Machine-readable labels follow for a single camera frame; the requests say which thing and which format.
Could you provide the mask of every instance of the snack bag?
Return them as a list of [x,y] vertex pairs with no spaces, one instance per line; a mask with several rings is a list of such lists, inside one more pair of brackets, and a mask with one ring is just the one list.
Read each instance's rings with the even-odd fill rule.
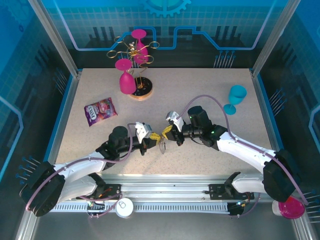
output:
[[118,115],[111,97],[95,102],[84,107],[84,113],[88,121],[89,127],[93,124]]

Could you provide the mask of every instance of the countertop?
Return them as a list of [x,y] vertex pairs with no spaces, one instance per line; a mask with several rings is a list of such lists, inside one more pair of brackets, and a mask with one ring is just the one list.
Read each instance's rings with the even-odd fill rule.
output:
[[[165,118],[169,111],[179,114],[192,98],[202,94],[211,95],[225,105],[233,85],[244,86],[247,96],[236,105],[236,113],[228,115],[232,132],[258,146],[271,148],[248,69],[150,68],[143,76],[152,81],[153,92],[144,101],[137,101],[120,92],[121,74],[115,68],[83,69],[56,163],[69,162],[92,153],[108,140],[116,126],[144,122],[160,134],[168,126]],[[112,98],[118,116],[89,127],[84,106],[108,97]],[[196,105],[207,111],[213,124],[226,126],[224,115],[214,101],[200,98],[190,107]],[[187,124],[190,122],[187,113],[183,119]],[[103,173],[225,176],[238,171],[258,172],[232,155],[186,139],[182,146],[166,141],[165,154],[161,154],[158,146],[148,149],[144,156],[134,151],[126,162],[115,164]]]

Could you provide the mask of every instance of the enclosure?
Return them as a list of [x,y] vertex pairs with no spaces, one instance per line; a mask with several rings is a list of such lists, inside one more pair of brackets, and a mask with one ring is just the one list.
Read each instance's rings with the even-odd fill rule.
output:
[[[317,239],[319,9],[320,2],[312,0],[0,1],[1,239]],[[138,29],[146,32],[143,44],[159,45],[148,48],[154,60],[143,76],[153,90],[143,101],[119,91],[121,72],[115,69],[117,60],[130,58],[119,41],[134,41],[131,32]],[[109,51],[122,53],[109,58]],[[138,76],[142,68],[133,62],[132,69]],[[169,111],[181,112],[201,94],[228,104],[229,90],[237,84],[247,95],[229,117],[232,131],[258,146],[292,154],[302,192],[313,192],[302,217],[275,216],[266,194],[240,219],[139,210],[140,203],[175,208],[203,200],[210,205],[203,193],[209,184],[253,171],[191,141],[179,147],[167,142],[165,154],[135,152],[125,164],[101,173],[105,182],[121,184],[123,194],[135,199],[130,219],[110,213],[90,221],[83,211],[58,208],[37,218],[25,211],[19,193],[32,173],[25,170],[32,164],[28,161],[61,164],[81,158],[107,141],[114,127],[129,122],[146,122],[161,133]],[[88,127],[84,107],[107,97],[118,116]],[[197,104],[213,123],[226,125],[211,100]]]

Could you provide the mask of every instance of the glass panel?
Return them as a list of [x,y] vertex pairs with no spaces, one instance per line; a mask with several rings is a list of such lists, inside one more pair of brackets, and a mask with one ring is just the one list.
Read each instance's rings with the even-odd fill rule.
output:
[[144,29],[150,67],[251,68],[287,0],[43,0],[78,68],[114,67],[114,38]]
[[28,1],[0,4],[0,238],[9,240],[33,170],[23,159],[44,160],[70,73]]
[[320,186],[319,7],[301,1],[260,73],[278,139],[314,188]]

